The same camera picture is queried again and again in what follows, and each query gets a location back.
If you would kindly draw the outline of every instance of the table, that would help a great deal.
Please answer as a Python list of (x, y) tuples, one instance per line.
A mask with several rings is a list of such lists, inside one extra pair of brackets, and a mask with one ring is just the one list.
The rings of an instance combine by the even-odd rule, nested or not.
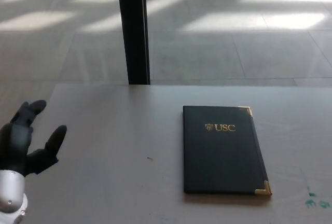
[[(57, 85), (31, 150), (68, 134), (27, 179), (25, 223), (330, 223), (331, 102), (332, 89)], [(270, 201), (183, 194), (183, 105), (252, 108)]]

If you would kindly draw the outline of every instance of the tiled floor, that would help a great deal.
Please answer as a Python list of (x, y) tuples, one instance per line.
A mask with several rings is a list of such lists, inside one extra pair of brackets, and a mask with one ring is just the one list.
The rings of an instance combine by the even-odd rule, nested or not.
[[(154, 84), (332, 86), (332, 0), (147, 0), (147, 10)], [(1, 95), (127, 84), (124, 52), (118, 0), (0, 0)]]
[(329, 86), (332, 0), (148, 0), (153, 83)]

